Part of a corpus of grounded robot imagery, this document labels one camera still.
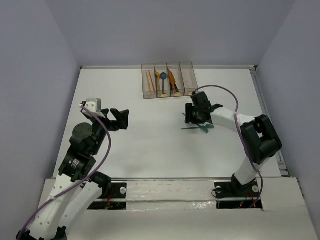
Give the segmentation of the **gold knife black handle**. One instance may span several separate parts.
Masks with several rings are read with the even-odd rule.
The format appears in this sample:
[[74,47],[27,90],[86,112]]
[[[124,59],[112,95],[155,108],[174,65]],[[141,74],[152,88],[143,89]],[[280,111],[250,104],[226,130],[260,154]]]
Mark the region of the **gold knife black handle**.
[[169,82],[170,82],[170,95],[174,96],[175,94],[175,86],[174,86],[174,81],[171,75],[169,75]]
[[179,89],[178,89],[178,86],[177,86],[177,84],[176,84],[176,79],[174,78],[174,79],[172,80],[172,82],[173,82],[172,88],[173,88],[174,96],[175,96],[175,97],[181,96],[180,91],[179,91]]

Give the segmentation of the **yellow orange chopstick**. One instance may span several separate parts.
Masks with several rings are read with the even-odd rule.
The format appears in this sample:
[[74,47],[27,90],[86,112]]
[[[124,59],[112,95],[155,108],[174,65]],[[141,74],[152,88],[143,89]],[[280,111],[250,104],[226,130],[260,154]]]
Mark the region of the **yellow orange chopstick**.
[[145,72],[146,74],[146,79],[147,79],[147,86],[148,86],[148,91],[151,91],[151,86],[150,86],[150,79],[149,79],[149,75],[148,75],[148,71]]

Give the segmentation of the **blue spoon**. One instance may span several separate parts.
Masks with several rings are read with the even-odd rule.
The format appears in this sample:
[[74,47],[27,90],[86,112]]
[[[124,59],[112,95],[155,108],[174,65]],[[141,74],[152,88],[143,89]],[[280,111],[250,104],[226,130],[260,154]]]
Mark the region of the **blue spoon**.
[[167,74],[165,72],[162,72],[160,74],[160,78],[162,80],[162,94],[165,94],[165,80],[167,79]]

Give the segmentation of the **orange chopstick long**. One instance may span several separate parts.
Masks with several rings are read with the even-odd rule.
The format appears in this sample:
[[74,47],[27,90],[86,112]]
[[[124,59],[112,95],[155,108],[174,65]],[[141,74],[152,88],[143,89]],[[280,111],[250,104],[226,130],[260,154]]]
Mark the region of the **orange chopstick long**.
[[155,84],[154,84],[154,81],[153,81],[153,78],[152,78],[150,70],[148,70],[148,75],[149,75],[149,78],[150,78],[150,81],[151,81],[151,85],[152,85],[153,91],[156,92]]

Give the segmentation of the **yellow orange spoon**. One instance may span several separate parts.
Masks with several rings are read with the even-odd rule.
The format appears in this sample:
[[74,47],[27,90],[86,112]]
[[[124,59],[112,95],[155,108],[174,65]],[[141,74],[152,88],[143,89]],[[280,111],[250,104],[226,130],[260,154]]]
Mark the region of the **yellow orange spoon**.
[[157,84],[157,90],[160,91],[161,90],[161,86],[160,86],[160,73],[159,72],[155,72],[156,75],[156,84]]

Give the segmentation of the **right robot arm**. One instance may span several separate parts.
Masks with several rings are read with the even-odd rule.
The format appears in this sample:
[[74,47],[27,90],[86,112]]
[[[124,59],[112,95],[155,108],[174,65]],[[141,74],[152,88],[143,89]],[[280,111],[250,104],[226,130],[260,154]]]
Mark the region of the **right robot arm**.
[[243,198],[257,186],[262,166],[282,149],[282,142],[267,115],[247,116],[221,104],[211,104],[205,92],[193,92],[192,102],[185,105],[186,124],[209,123],[239,135],[245,152],[239,169],[231,180],[220,182],[212,191],[217,199]]

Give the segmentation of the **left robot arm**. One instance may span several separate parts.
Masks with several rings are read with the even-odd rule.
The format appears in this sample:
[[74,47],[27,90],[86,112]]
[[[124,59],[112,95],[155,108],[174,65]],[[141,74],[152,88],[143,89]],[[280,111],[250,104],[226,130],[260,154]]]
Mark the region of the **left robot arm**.
[[112,179],[94,168],[94,156],[110,132],[126,130],[129,110],[101,109],[93,102],[80,105],[91,123],[79,123],[72,131],[70,147],[46,202],[18,232],[18,240],[66,240],[72,227],[98,198],[114,196]]

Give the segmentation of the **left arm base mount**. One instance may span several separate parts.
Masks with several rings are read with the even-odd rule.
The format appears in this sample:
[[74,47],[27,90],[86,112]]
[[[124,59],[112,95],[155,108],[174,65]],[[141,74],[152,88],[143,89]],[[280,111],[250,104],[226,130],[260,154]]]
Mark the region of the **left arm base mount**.
[[103,192],[87,209],[88,210],[126,210],[127,183],[112,182],[110,190]]

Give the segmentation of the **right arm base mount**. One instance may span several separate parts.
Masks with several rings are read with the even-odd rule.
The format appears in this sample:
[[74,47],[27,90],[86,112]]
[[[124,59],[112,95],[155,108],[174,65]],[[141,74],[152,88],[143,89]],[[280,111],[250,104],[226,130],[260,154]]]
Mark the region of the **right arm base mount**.
[[247,185],[239,185],[240,189],[234,189],[232,186],[231,181],[214,183],[211,195],[216,201],[218,210],[263,209],[260,188],[256,180]]

